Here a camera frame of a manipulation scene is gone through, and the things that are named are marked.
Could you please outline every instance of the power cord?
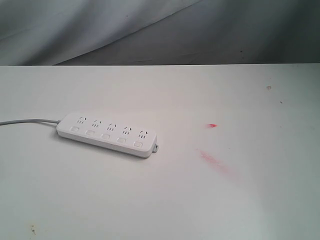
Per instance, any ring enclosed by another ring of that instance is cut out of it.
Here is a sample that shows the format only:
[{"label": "power cord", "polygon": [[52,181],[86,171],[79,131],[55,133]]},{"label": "power cord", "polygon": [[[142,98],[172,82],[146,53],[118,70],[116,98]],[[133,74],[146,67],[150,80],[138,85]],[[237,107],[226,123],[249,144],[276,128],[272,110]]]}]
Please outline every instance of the power cord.
[{"label": "power cord", "polygon": [[59,120],[48,120],[48,119],[21,119],[13,121],[0,121],[0,126],[9,125],[9,124],[24,124],[24,123],[50,123],[50,124],[59,124]]}]

